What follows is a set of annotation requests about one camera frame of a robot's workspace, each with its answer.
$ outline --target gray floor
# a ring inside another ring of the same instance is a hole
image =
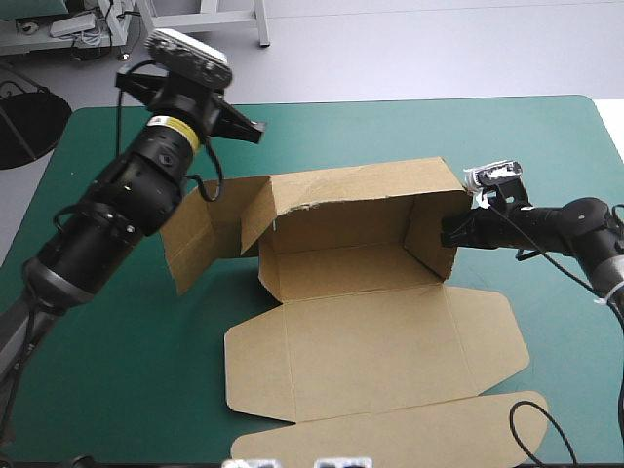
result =
[[[624,0],[265,0],[256,32],[204,35],[234,69],[228,100],[303,102],[581,94],[624,98]],[[190,0],[156,1],[161,15]],[[224,9],[249,1],[223,1]],[[137,37],[135,21],[130,44]],[[138,43],[132,62],[145,59]],[[74,108],[113,105],[113,55],[31,54],[16,67]],[[46,161],[0,172],[0,261]]]

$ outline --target green table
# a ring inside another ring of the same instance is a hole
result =
[[[260,146],[216,144],[228,176],[442,155],[462,177],[463,168],[510,158],[522,162],[536,205],[587,195],[624,201],[624,166],[585,97],[239,108],[268,122],[268,132]],[[1,308],[20,291],[20,264],[53,233],[53,213],[76,201],[111,158],[113,116],[107,108],[72,116],[0,270]],[[142,109],[125,111],[126,143],[146,118]],[[204,154],[192,169],[212,176]],[[220,261],[177,297],[159,237],[143,241],[92,303],[67,313],[26,368],[9,455],[215,461],[238,435],[280,425],[232,412],[224,400],[224,332],[275,305],[256,268],[254,258]],[[582,461],[622,461],[622,338],[609,310],[542,259],[518,264],[511,251],[462,250],[449,282],[501,291],[514,306],[531,364],[491,393],[541,392]],[[567,461],[552,429],[539,455]]]

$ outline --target cardboard box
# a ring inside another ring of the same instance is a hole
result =
[[[502,295],[443,284],[455,250],[440,244],[441,219],[471,200],[441,158],[237,179],[227,190],[213,205],[189,196],[163,238],[180,291],[240,246],[283,304],[226,334],[226,395],[233,410],[296,425],[243,436],[233,456],[297,468],[340,455],[393,467],[524,461],[509,408],[545,402],[478,397],[528,353]],[[545,421],[518,417],[537,449]]]

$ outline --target black cable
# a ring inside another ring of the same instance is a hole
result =
[[[154,64],[156,64],[155,60],[140,61],[139,63],[131,66],[127,74],[130,76],[139,68],[142,68],[147,65],[154,65]],[[124,101],[124,91],[119,90],[119,94],[117,95],[117,112],[116,112],[117,122],[115,124],[115,156],[114,156],[115,158],[119,156],[119,153],[121,152],[121,120],[122,120],[123,101]]]
[[[624,336],[624,317],[622,316],[622,312],[612,300],[610,300],[607,304],[611,311],[613,311],[613,315],[617,319],[617,322],[620,324],[622,335]],[[620,381],[620,393],[617,397],[617,423],[620,428],[622,444],[624,445],[624,366],[622,369],[622,380]]]
[[[24,275],[24,282],[26,287],[28,288],[29,293],[32,296],[33,303],[36,304],[37,296],[34,293],[34,290],[30,286],[30,283],[25,277],[25,272],[22,273]],[[28,321],[26,322],[26,332],[23,338],[23,342],[21,344],[21,350],[19,351],[19,357],[17,362],[15,363],[12,372],[14,373],[13,383],[11,384],[11,390],[9,392],[9,398],[7,399],[7,405],[5,406],[4,413],[2,414],[2,419],[0,420],[0,441],[5,440],[5,432],[9,425],[9,419],[11,417],[11,413],[13,411],[13,406],[16,402],[16,396],[18,395],[18,387],[20,386],[21,376],[23,375],[23,368],[26,362],[26,357],[28,356],[30,340],[32,339],[32,330],[35,324],[35,307],[32,305],[33,303],[28,303]]]
[[[204,145],[206,146],[206,151],[208,152],[208,155],[211,158],[211,161],[213,161],[214,170],[216,171],[216,177],[217,177],[216,188],[214,189],[214,195],[209,195],[208,193],[206,193],[206,197],[204,198],[207,202],[215,202],[216,200],[218,200],[218,197],[220,197],[221,193],[223,192],[223,167],[221,166],[221,162],[218,160],[218,156],[216,156],[215,150],[213,149],[213,146],[211,145],[210,138],[206,138]]]
[[[516,224],[514,221],[512,221],[509,217],[507,217],[505,214],[501,213],[499,210],[497,210],[492,205],[489,206],[488,210],[492,210],[497,215],[499,215],[501,218],[503,218],[505,221],[507,221],[509,223],[509,225],[512,226],[514,229],[516,229],[516,231],[518,231],[518,233],[520,235],[522,235],[533,246],[533,248],[536,251],[538,251],[544,258],[546,258],[555,268],[557,268],[559,271],[561,271],[566,276],[568,276],[568,278],[570,280],[576,282],[578,285],[580,285],[581,287],[585,288],[587,291],[589,291],[591,294],[595,295],[596,297],[600,297],[598,292],[594,288],[592,288],[588,283],[584,282],[583,280],[581,280],[579,277],[577,277],[573,273],[570,273],[569,271],[567,271],[567,269],[565,269],[560,263],[558,263],[554,258],[549,256],[546,253],[546,251],[544,251],[541,247],[539,247],[537,245],[537,243],[535,243],[535,241],[533,241],[530,238],[530,236],[528,234],[526,234],[525,231],[523,231],[520,228],[520,226],[518,226],[518,224]]]
[[[559,432],[559,435],[564,441],[565,447],[567,448],[567,452],[569,453],[569,456],[572,459],[572,466],[578,466],[578,460],[576,459],[576,454],[574,453],[574,449],[572,448],[572,445],[567,439],[566,433],[562,429],[562,426],[559,425],[559,423],[555,420],[555,418],[551,416],[550,413],[546,409],[544,409],[537,403],[531,402],[529,400],[520,400],[519,402],[516,402],[509,410],[509,429],[511,430],[511,435],[516,441],[516,444],[518,444],[518,447],[522,449],[522,451],[526,454],[526,456],[528,456],[533,461],[533,463],[535,463],[537,466],[541,468],[547,468],[544,462],[540,460],[539,458],[537,458],[535,454],[532,451],[530,451],[527,448],[527,446],[525,446],[525,443],[522,441],[522,439],[518,435],[518,431],[516,430],[516,422],[514,421],[514,415],[516,414],[516,411],[520,407],[533,407],[539,412],[541,412],[544,416],[546,416],[546,418],[550,421],[553,427],[557,429],[557,432]]]
[[[133,12],[133,11],[124,12],[121,15],[117,15],[117,19],[120,20],[125,16],[140,17],[140,13]],[[142,32],[143,32],[143,21],[139,20],[138,21],[138,35],[136,36],[135,42],[131,46],[130,50],[126,51],[126,54],[131,54],[135,50],[135,47],[137,46],[138,41],[140,40],[140,35],[142,34]]]
[[[620,227],[621,232],[624,232],[624,223],[622,222],[621,218],[617,215],[617,208],[624,208],[624,204],[614,205],[611,208],[611,214],[613,215],[613,218],[615,219],[616,223]],[[559,271],[564,273],[566,276],[568,276],[568,278],[570,278],[571,280],[573,280],[574,282],[576,282],[577,284],[582,286],[584,289],[586,289],[587,291],[589,291],[590,293],[592,293],[596,297],[601,298],[599,293],[596,290],[594,290],[594,288],[592,288],[589,284],[587,284],[586,282],[584,282],[583,280],[581,280],[580,278],[578,278],[574,274],[572,274],[569,271],[567,271],[554,258],[549,256],[543,249],[541,249],[537,245],[537,243],[535,241],[533,241],[533,239],[531,239],[531,237],[528,234],[525,233],[525,231],[523,231],[523,229],[520,226],[518,226],[509,217],[507,217],[505,214],[501,213],[494,206],[490,206],[489,209],[492,210],[493,212],[495,212],[497,215],[499,215],[505,221],[507,221],[514,229],[516,229],[516,231],[518,231],[527,241],[530,242],[530,244],[535,248],[535,250],[537,252],[539,252],[542,256],[544,256],[544,258],[546,258],[551,264],[553,264],[553,266],[555,266]],[[611,311],[613,312],[613,315],[617,319],[617,322],[619,323],[620,328],[622,330],[622,335],[624,337],[624,316],[622,315],[622,313],[618,309],[617,305],[612,300],[610,300],[607,304],[608,304],[609,308],[611,309]],[[544,414],[546,415],[546,417],[548,417],[551,420],[553,425],[555,425],[555,427],[557,428],[558,425],[556,424],[554,419],[552,419],[552,416],[550,416],[547,413],[544,413]],[[618,422],[618,426],[619,426],[619,430],[620,430],[620,437],[622,439],[622,444],[624,445],[624,366],[623,366],[623,369],[622,369],[622,379],[620,381],[620,392],[619,392],[619,395],[618,395],[618,398],[617,398],[617,422]],[[563,434],[563,431],[561,431],[560,429],[561,428],[559,428],[558,431],[562,435],[562,438],[564,438],[564,442],[566,442],[566,438],[565,438],[565,436]],[[528,452],[527,452],[526,448],[524,447],[524,445],[522,445],[522,441],[520,441],[516,436],[517,436],[517,434],[514,435],[514,439],[516,439],[516,442],[518,443],[520,448],[523,449],[523,451],[528,455]],[[530,455],[529,457],[531,458],[531,460],[533,460],[539,466],[541,466],[541,467],[544,466],[541,461],[537,460],[533,456]]]

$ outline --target chair leg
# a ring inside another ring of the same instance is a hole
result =
[[[269,47],[269,26],[266,22],[266,10],[264,9],[264,0],[253,0],[253,8],[255,9],[255,21],[257,22],[257,34],[260,39],[260,47]]]

